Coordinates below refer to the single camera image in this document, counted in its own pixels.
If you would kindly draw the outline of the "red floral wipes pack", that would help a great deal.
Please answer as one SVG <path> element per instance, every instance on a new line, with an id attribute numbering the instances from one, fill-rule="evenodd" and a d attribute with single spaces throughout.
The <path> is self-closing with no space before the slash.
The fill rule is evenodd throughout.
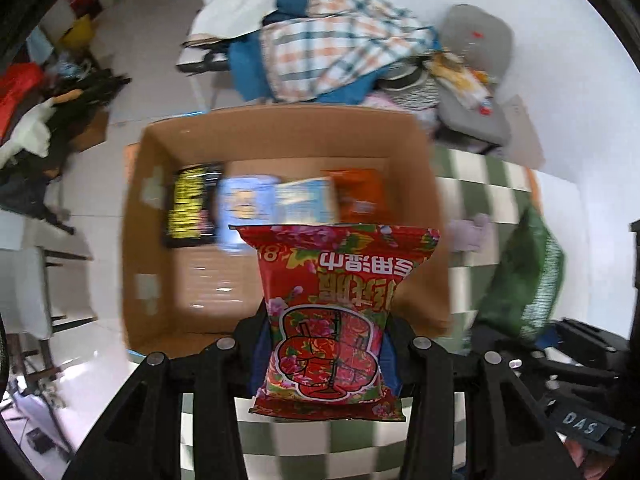
<path id="1" fill-rule="evenodd" d="M 401 422 L 383 377 L 390 307 L 431 258 L 436 229 L 379 224 L 237 226 L 257 252 L 271 353 L 252 413 L 283 419 Z"/>

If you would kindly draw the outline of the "green snack pack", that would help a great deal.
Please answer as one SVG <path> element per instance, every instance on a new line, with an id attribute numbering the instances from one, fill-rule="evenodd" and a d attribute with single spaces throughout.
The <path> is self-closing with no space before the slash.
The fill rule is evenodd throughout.
<path id="1" fill-rule="evenodd" d="M 532 344 L 546 329 L 564 271 L 562 247 L 538 210 L 526 207 L 476 304 L 475 321 Z"/>

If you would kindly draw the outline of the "black yellow wipes pack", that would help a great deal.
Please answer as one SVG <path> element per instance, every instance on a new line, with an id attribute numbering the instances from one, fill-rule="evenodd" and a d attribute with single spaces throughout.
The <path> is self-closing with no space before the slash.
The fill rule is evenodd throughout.
<path id="1" fill-rule="evenodd" d="M 219 162 L 186 167 L 175 173 L 166 200 L 166 247 L 216 243 L 218 184 L 223 174 L 224 165 Z"/>

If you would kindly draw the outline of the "light blue tissue pack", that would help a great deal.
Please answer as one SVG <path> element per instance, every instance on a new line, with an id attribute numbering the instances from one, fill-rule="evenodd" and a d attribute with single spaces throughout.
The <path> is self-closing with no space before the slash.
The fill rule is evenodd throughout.
<path id="1" fill-rule="evenodd" d="M 273 224 L 278 177 L 265 174 L 223 178 L 217 188 L 217 245 L 227 252 L 246 247 L 232 226 Z"/>

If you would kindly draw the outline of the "white blue tissue pack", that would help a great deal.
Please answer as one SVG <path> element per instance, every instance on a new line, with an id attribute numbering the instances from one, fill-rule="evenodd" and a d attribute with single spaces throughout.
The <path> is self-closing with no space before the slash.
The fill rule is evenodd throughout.
<path id="1" fill-rule="evenodd" d="M 330 178 L 284 182 L 276 185 L 276 222 L 320 226 L 340 221 Z"/>

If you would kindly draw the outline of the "orange snack pack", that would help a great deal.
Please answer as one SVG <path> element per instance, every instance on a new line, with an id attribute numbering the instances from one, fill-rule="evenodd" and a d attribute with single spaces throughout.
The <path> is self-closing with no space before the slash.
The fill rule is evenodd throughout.
<path id="1" fill-rule="evenodd" d="M 382 174 L 372 168 L 324 170 L 334 186 L 342 223 L 385 223 L 390 218 Z"/>

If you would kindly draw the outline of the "open cardboard box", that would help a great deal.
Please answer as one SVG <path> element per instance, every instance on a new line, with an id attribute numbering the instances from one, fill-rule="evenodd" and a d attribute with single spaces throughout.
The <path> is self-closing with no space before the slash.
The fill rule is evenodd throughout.
<path id="1" fill-rule="evenodd" d="M 252 250 L 213 245 L 169 249 L 165 204 L 174 174 L 220 162 L 229 176 L 285 180 L 329 169 L 374 168 L 385 180 L 390 218 L 445 229 L 431 144 L 405 113 L 361 106 L 264 105 L 215 110 L 148 125 L 122 218 L 122 325 L 129 350 L 172 358 L 229 335 L 262 301 Z"/>

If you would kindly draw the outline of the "lavender cloth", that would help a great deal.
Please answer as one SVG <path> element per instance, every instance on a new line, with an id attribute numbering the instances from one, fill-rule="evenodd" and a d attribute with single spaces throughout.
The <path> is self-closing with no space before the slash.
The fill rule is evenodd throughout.
<path id="1" fill-rule="evenodd" d="M 488 214 L 451 220 L 447 226 L 450 252 L 479 252 L 489 238 L 491 226 Z"/>

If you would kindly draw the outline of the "blue quilt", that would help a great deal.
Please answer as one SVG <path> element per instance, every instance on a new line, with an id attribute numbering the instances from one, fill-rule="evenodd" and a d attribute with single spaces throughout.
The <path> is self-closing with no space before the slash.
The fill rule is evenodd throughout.
<path id="1" fill-rule="evenodd" d="M 307 0 L 276 0 L 276 10 L 265 17 L 262 27 L 280 21 L 289 20 L 290 18 L 301 18 L 304 15 L 306 3 Z M 261 30 L 262 28 L 257 32 L 252 32 L 251 34 L 241 39 L 234 40 L 231 43 L 229 49 L 229 63 L 235 89 L 238 90 L 242 98 L 247 101 L 273 100 L 281 103 L 299 103 L 279 101 L 272 94 L 266 78 L 264 64 L 262 64 L 262 52 L 260 52 L 259 41 L 259 34 Z M 438 35 L 437 41 L 438 49 L 429 54 L 440 49 Z M 318 96 L 318 98 L 311 101 L 303 102 L 359 104 L 372 90 L 375 81 L 380 78 L 382 73 L 384 73 L 390 65 L 382 68 L 382 70 L 377 70 L 368 76 L 364 76 L 343 88 L 331 91 L 323 96 Z"/>

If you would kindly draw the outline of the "small brown cardboard box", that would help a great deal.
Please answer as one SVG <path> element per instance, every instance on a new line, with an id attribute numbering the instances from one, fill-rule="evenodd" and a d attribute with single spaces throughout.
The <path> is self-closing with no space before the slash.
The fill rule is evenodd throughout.
<path id="1" fill-rule="evenodd" d="M 81 153 L 102 144 L 106 140 L 108 118 L 110 118 L 110 113 L 106 108 L 97 110 L 85 128 L 70 140 L 73 152 Z"/>

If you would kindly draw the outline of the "black white patterned bag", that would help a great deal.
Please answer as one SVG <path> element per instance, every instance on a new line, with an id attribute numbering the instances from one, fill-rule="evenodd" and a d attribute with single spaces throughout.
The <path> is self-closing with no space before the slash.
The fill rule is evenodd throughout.
<path id="1" fill-rule="evenodd" d="M 376 83 L 394 104 L 405 110 L 420 112 L 438 107 L 438 85 L 422 65 L 394 63 L 382 73 Z"/>

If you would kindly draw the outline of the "white goose plush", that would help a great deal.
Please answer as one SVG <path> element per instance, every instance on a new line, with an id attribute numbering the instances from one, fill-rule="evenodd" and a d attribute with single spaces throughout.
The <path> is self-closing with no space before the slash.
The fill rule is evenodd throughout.
<path id="1" fill-rule="evenodd" d="M 51 133 L 47 121 L 55 114 L 55 105 L 70 102 L 79 98 L 84 92 L 75 89 L 54 96 L 31 108 L 16 124 L 9 140 L 0 148 L 0 168 L 21 151 L 45 158 L 49 154 Z"/>

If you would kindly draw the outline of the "plaid blanket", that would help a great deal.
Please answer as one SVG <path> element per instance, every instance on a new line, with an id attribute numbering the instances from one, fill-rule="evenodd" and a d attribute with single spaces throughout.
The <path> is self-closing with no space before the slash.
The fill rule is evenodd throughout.
<path id="1" fill-rule="evenodd" d="M 274 97 L 311 101 L 438 49 L 433 27 L 386 0 L 307 0 L 304 15 L 266 25 L 262 64 Z"/>

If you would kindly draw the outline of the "red plastic bag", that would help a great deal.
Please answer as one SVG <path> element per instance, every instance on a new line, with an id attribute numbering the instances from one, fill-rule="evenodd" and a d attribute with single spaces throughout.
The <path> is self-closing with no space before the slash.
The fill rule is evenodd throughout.
<path id="1" fill-rule="evenodd" d="M 33 62 L 11 64 L 0 80 L 0 134 L 4 140 L 11 119 L 27 93 L 42 86 L 44 73 Z"/>

